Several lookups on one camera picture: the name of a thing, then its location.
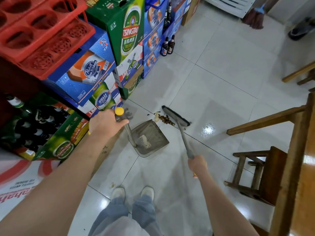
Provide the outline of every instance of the yellow handle cap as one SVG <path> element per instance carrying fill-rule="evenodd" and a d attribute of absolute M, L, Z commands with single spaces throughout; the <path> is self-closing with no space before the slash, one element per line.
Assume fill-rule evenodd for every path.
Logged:
<path fill-rule="evenodd" d="M 115 109 L 115 114 L 118 115 L 118 116 L 121 116 L 124 114 L 124 109 L 122 107 L 117 107 Z"/>

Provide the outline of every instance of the blue jeans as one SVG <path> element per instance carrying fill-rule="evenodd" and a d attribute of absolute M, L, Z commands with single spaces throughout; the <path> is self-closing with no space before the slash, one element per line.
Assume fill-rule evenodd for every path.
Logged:
<path fill-rule="evenodd" d="M 122 216 L 128 216 L 128 209 L 124 204 L 124 199 L 122 197 L 113 198 L 94 221 L 89 236 L 104 231 L 108 225 Z M 147 231 L 150 236 L 162 236 L 150 196 L 144 194 L 134 202 L 132 206 L 132 219 L 136 220 L 141 228 Z"/>

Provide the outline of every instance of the open box of beer bottles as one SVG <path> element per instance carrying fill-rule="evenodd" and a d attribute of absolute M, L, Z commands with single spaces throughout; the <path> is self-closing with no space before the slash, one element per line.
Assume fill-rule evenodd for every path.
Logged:
<path fill-rule="evenodd" d="M 6 98 L 21 113 L 0 130 L 0 142 L 25 159 L 65 159 L 89 129 L 88 120 L 43 92 L 26 103 Z"/>

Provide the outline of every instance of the white shoe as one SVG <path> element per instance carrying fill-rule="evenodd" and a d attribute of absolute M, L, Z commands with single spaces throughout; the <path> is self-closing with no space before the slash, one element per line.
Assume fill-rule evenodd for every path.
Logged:
<path fill-rule="evenodd" d="M 125 189 L 123 187 L 117 187 L 116 189 L 114 189 L 111 199 L 117 198 L 117 197 L 123 197 L 124 201 L 126 198 L 126 192 Z"/>
<path fill-rule="evenodd" d="M 142 192 L 141 192 L 141 196 L 143 196 L 144 194 L 150 196 L 152 198 L 152 201 L 154 199 L 154 190 L 152 187 L 150 186 L 146 186 L 143 188 Z"/>

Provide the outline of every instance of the red bottle carrier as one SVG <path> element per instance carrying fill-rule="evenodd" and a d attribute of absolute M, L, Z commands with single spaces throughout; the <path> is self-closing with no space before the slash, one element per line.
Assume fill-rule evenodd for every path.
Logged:
<path fill-rule="evenodd" d="M 46 79 L 94 33 L 84 0 L 3 0 L 0 55 Z M 86 22 L 77 18 L 83 13 Z"/>

